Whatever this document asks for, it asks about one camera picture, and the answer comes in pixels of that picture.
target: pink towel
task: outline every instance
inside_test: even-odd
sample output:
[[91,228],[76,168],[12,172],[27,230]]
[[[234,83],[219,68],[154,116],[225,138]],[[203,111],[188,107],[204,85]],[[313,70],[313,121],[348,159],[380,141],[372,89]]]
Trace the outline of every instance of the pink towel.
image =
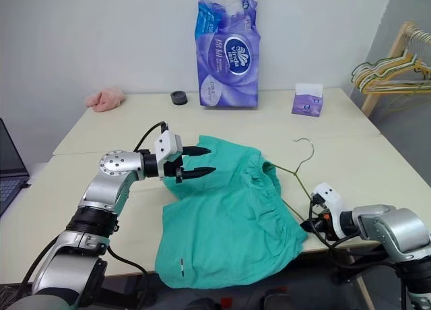
[[86,106],[92,106],[97,113],[116,108],[123,101],[125,95],[117,88],[105,88],[97,94],[86,98]]

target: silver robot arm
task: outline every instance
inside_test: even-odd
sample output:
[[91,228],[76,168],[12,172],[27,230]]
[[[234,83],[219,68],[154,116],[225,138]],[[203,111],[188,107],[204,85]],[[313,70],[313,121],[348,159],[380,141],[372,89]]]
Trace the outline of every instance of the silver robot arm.
[[77,211],[57,238],[32,285],[32,295],[18,300],[8,310],[72,310],[90,305],[100,289],[107,262],[104,255],[116,232],[117,218],[130,186],[146,177],[201,177],[215,168],[184,170],[182,155],[198,156],[210,150],[183,147],[178,135],[162,129],[155,154],[147,150],[116,150],[101,158],[98,173],[79,202]]
[[325,219],[330,221],[322,231],[331,232],[333,240],[358,233],[361,239],[379,241],[395,264],[398,277],[404,280],[413,307],[431,309],[430,232],[416,214],[386,205],[348,211],[340,194],[326,183],[316,187],[312,201],[326,214],[316,223],[325,227]]

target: white table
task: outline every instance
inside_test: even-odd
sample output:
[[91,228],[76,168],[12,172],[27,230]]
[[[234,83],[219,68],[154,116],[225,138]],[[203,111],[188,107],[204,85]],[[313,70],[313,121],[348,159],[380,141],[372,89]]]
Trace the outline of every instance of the white table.
[[[212,135],[265,152],[280,149],[286,135],[316,139],[380,133],[339,88],[325,89],[319,118],[291,113],[293,90],[261,92],[259,109],[206,109],[199,106],[198,94],[187,96],[189,103],[184,106],[173,105],[169,94],[143,94],[127,96],[118,108],[105,113],[88,109],[54,155],[132,150],[158,121],[169,123],[186,145],[196,144],[198,135]],[[146,144],[152,146],[156,136]]]
[[[285,134],[283,145],[264,145],[265,157],[294,168],[310,148],[306,142],[294,143],[292,139],[297,134],[293,133]],[[407,207],[431,228],[427,202],[431,188],[383,136],[311,137],[311,140],[315,155],[300,170],[300,177],[309,190],[326,181],[342,194],[351,208],[367,204]],[[96,174],[100,157],[100,153],[54,156],[24,199],[0,221],[0,284],[19,282],[40,250],[64,230]],[[299,184],[288,173],[277,173],[283,198],[306,218],[308,202]],[[136,182],[119,217],[120,230],[111,236],[112,248],[121,256],[154,270],[162,235],[162,207],[173,201],[175,198],[159,180]],[[349,245],[360,243],[363,242],[353,240]],[[304,251],[322,249],[312,235],[304,244]],[[109,255],[104,259],[108,260],[107,275],[136,273],[136,269]]]

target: teal shorts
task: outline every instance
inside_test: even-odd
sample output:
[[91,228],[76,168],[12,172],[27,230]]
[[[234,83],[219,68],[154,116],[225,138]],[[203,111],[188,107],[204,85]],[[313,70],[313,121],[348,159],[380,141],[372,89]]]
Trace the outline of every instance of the teal shorts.
[[163,209],[156,271],[172,288],[251,284],[282,270],[306,233],[281,199],[275,168],[262,153],[214,137],[210,154],[185,158],[185,169],[214,166],[199,179],[165,184],[177,198]]

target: laptop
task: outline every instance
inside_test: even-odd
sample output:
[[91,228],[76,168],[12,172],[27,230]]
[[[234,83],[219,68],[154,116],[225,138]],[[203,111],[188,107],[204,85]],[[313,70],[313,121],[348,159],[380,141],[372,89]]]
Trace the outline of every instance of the laptop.
[[11,136],[0,118],[0,216],[30,178]]

